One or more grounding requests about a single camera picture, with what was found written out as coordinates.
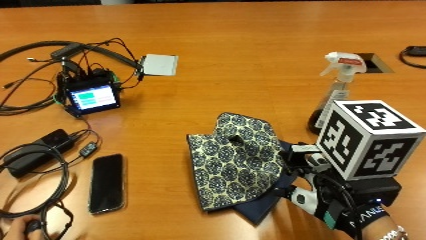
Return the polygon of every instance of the power adapter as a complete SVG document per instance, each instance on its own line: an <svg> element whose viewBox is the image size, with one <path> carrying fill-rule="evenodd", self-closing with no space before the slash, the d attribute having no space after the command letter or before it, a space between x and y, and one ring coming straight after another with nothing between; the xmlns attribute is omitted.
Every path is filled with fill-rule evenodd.
<svg viewBox="0 0 426 240"><path fill-rule="evenodd" d="M34 143L46 144L50 147L56 148L60 153L68 151L75 145L73 139L69 138L69 135L63 129L55 130ZM7 166L14 177L22 178L38 167L52 160L52 155L36 152L40 150L46 151L48 149L40 145L30 145L4 157L4 165ZM16 156L24 153L30 154L16 159Z"/></svg>
<svg viewBox="0 0 426 240"><path fill-rule="evenodd" d="M409 46L408 55L414 57L426 57L426 46Z"/></svg>
<svg viewBox="0 0 426 240"><path fill-rule="evenodd" d="M51 58L54 60L61 60L64 57L71 58L73 55L80 53L84 50L83 44L80 43L71 43L61 49L54 51L51 53Z"/></svg>

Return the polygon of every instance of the bracelet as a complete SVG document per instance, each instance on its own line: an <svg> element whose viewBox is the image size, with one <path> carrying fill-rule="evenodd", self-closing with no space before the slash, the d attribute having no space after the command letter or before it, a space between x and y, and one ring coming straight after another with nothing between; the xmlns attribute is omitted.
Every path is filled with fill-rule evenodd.
<svg viewBox="0 0 426 240"><path fill-rule="evenodd" d="M408 232L404 230L404 228L401 226L398 226L398 230L392 230L382 238L381 240L409 240L409 234Z"/></svg>

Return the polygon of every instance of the cable connector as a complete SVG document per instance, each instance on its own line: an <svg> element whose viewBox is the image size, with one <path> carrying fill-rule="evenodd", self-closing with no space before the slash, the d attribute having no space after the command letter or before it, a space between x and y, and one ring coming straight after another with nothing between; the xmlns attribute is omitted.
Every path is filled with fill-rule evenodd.
<svg viewBox="0 0 426 240"><path fill-rule="evenodd" d="M36 58L27 58L27 60L30 61L30 62L50 62L50 60L39 60L39 59L36 59Z"/></svg>
<svg viewBox="0 0 426 240"><path fill-rule="evenodd" d="M144 62L145 62L147 56L143 56L139 62L136 63L136 69L135 69L135 76L137 76L137 81L144 80Z"/></svg>
<svg viewBox="0 0 426 240"><path fill-rule="evenodd" d="M89 142L89 143L84 146L84 148L81 148L81 150L80 150L80 156L81 156L83 158L87 158L88 156L92 155L92 153L96 151L96 149L97 149L97 144L96 144L93 141Z"/></svg>

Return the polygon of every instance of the white spray bottle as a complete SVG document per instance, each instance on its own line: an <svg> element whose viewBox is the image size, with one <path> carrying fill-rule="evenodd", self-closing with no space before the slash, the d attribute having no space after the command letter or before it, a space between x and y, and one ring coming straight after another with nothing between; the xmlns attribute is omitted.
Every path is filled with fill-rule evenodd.
<svg viewBox="0 0 426 240"><path fill-rule="evenodd" d="M325 55L325 59L330 62L330 65L320 73L320 76L326 75L333 69L338 70L338 75L309 118L308 127L314 134L321 132L333 101L348 99L348 85L353 81L356 73L365 73L368 69L364 59L353 53L332 52Z"/></svg>

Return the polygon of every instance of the spray nozzle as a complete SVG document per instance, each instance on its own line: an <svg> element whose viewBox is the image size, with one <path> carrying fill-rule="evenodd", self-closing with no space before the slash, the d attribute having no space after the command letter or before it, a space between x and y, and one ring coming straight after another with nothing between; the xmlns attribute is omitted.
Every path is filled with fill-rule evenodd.
<svg viewBox="0 0 426 240"><path fill-rule="evenodd" d="M324 76L333 69L338 69L337 79L342 82L352 82L354 74L365 73L368 70L364 59L357 54L330 52L325 55L325 59L330 62L330 65L320 75Z"/></svg>

